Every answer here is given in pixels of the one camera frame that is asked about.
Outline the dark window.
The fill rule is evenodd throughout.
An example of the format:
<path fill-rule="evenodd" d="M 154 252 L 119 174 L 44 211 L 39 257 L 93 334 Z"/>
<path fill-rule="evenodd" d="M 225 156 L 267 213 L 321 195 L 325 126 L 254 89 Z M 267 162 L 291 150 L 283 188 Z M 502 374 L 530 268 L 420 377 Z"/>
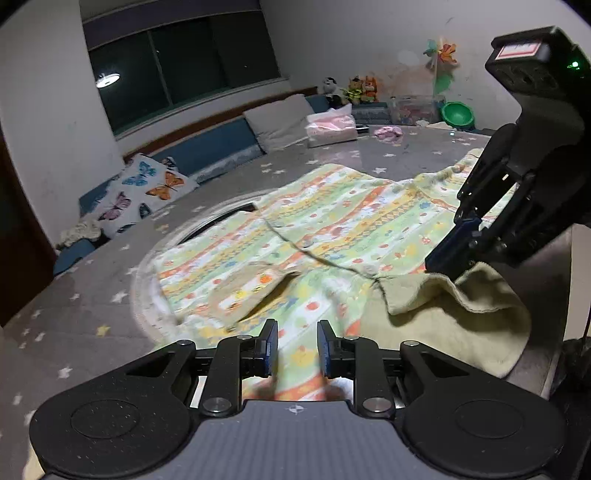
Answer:
<path fill-rule="evenodd" d="M 83 32 L 115 134 L 280 76 L 256 1 L 145 1 L 88 20 Z"/>

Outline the yellow orange plush toys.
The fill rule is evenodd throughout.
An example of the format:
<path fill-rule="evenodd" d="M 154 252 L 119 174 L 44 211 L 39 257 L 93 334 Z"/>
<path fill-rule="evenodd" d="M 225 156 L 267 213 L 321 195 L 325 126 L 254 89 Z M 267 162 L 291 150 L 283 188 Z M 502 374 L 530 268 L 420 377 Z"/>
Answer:
<path fill-rule="evenodd" d="M 372 104 L 378 101 L 378 82 L 370 76 L 360 78 L 356 76 L 349 80 L 348 88 L 344 91 L 346 100 L 354 105 Z"/>

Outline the cream crumpled cloth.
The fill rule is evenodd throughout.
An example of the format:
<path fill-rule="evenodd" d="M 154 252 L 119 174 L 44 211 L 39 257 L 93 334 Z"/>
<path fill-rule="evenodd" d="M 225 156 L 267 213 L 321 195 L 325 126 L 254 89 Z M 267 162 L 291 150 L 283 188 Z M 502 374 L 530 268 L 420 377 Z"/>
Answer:
<path fill-rule="evenodd" d="M 82 220 L 73 227 L 63 230 L 60 233 L 59 241 L 55 245 L 55 248 L 57 250 L 63 250 L 79 240 L 96 241 L 100 238 L 101 234 L 102 230 L 96 220 Z"/>

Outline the butterfly print pillow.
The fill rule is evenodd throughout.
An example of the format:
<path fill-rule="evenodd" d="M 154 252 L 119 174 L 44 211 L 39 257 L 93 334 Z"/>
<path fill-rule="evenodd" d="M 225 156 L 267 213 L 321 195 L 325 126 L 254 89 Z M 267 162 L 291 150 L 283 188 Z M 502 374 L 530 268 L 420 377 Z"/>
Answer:
<path fill-rule="evenodd" d="M 109 239 L 197 189 L 190 177 L 138 154 L 109 182 L 105 196 L 90 211 Z"/>

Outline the grey plain pillow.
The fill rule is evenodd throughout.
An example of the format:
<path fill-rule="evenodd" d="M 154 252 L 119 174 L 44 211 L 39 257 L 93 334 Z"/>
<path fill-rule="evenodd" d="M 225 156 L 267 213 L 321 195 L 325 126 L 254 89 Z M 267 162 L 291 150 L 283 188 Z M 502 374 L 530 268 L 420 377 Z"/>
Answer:
<path fill-rule="evenodd" d="M 304 95 L 296 94 L 247 110 L 243 116 L 256 135 L 259 147 L 269 154 L 307 138 L 305 127 L 308 125 L 308 115 L 312 114 L 314 110 Z"/>

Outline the green plastic bowl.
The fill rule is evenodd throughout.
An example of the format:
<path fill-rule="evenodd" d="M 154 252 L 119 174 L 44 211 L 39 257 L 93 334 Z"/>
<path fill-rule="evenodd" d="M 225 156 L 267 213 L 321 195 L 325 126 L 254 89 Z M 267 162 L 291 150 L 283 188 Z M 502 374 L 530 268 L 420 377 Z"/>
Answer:
<path fill-rule="evenodd" d="M 459 130 L 471 130 L 475 127 L 473 110 L 459 101 L 446 102 L 441 108 L 441 116 L 448 125 Z"/>

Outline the pink hair scrunchie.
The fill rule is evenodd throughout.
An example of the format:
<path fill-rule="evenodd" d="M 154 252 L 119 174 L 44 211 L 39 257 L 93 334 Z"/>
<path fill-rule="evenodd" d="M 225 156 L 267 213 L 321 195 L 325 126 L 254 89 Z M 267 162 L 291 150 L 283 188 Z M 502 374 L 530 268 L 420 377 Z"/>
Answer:
<path fill-rule="evenodd" d="M 403 138 L 404 132 L 397 125 L 385 125 L 381 128 L 377 128 L 374 131 L 373 136 L 380 142 L 394 144 Z"/>

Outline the colourful pinwheel toy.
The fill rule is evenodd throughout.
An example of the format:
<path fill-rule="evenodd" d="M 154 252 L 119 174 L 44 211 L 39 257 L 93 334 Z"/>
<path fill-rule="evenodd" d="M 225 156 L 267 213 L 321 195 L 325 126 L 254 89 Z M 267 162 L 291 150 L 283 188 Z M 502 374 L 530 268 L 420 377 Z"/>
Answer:
<path fill-rule="evenodd" d="M 427 49 L 423 52 L 429 58 L 427 68 L 433 74 L 433 94 L 439 95 L 447 91 L 454 82 L 454 71 L 459 67 L 456 59 L 457 44 L 429 39 Z"/>

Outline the colourful patterned children's garment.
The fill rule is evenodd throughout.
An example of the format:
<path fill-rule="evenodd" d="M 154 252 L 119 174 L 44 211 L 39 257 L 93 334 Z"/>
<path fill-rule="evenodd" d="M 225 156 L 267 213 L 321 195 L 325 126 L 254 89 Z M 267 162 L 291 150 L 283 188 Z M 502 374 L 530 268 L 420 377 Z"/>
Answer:
<path fill-rule="evenodd" d="M 531 333 L 525 305 L 492 267 L 458 279 L 425 259 L 451 230 L 457 192 L 480 157 L 392 181 L 328 164 L 159 255 L 153 263 L 177 335 L 201 348 L 266 320 L 279 327 L 273 379 L 249 379 L 249 398 L 328 400 L 349 383 L 325 380 L 317 326 L 386 349 L 417 340 L 504 377 Z"/>

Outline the clear plastic storage box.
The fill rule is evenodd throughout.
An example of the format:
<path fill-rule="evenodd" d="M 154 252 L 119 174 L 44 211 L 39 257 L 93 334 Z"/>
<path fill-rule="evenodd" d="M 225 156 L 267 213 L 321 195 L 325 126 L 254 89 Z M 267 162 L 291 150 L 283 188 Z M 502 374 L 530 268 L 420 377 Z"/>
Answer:
<path fill-rule="evenodd" d="M 389 103 L 391 122 L 394 125 L 416 125 L 418 121 L 437 123 L 445 103 L 444 95 L 393 96 Z"/>

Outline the panda plush toy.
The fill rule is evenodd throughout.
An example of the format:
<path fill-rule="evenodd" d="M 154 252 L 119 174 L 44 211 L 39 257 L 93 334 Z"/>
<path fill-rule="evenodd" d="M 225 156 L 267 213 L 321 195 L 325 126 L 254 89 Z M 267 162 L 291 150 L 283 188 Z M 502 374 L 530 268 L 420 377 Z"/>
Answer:
<path fill-rule="evenodd" d="M 332 109 L 339 109 L 348 103 L 344 94 L 344 89 L 339 87 L 337 81 L 332 77 L 325 77 L 322 81 L 322 94 Z"/>

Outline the pink tissue pack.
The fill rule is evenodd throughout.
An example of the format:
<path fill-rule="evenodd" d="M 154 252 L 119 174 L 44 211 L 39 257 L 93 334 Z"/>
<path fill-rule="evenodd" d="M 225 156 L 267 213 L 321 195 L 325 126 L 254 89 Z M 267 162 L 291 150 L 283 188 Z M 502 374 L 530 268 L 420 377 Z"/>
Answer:
<path fill-rule="evenodd" d="M 339 109 L 329 108 L 328 111 L 308 115 L 305 132 L 310 147 L 356 140 L 358 130 L 353 118 L 352 105 L 346 104 Z"/>

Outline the folded cream clothes pile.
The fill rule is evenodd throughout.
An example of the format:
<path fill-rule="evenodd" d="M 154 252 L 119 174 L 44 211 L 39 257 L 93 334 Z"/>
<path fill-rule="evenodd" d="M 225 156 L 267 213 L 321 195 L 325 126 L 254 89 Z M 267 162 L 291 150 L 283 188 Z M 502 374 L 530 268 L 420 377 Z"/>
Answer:
<path fill-rule="evenodd" d="M 420 128 L 430 128 L 430 129 L 439 129 L 439 130 L 455 130 L 455 127 L 452 127 L 445 121 L 438 121 L 438 122 L 429 122 L 424 119 L 420 119 L 416 121 L 416 126 Z"/>

